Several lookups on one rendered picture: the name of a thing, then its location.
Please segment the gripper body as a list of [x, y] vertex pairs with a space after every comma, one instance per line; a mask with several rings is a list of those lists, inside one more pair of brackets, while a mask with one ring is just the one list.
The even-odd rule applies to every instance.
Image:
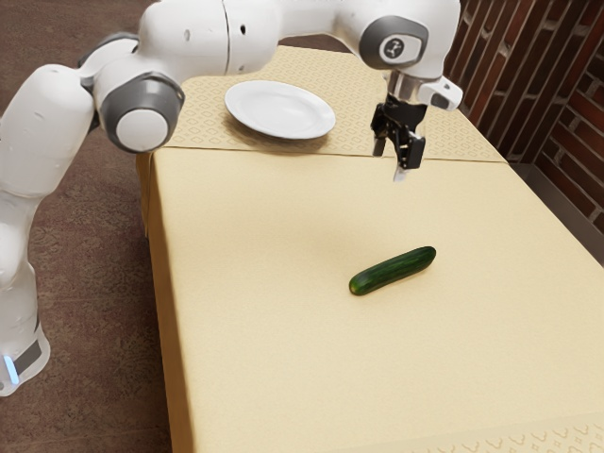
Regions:
[[387, 137], [395, 128], [415, 133], [424, 120], [427, 108], [423, 104], [400, 101], [388, 94], [383, 103], [377, 104], [370, 127], [375, 137]]

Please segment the white plate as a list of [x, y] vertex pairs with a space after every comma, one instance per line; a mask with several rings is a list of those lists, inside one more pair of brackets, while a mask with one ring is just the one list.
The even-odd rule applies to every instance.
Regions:
[[320, 138], [336, 124], [334, 110], [318, 95], [277, 81], [238, 83], [226, 91], [224, 102], [243, 125], [281, 139]]

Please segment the green cucumber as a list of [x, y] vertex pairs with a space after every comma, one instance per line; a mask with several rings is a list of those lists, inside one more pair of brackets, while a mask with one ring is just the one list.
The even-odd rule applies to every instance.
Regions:
[[422, 246], [364, 269], [350, 278], [353, 295], [366, 295], [426, 270], [436, 258], [436, 249]]

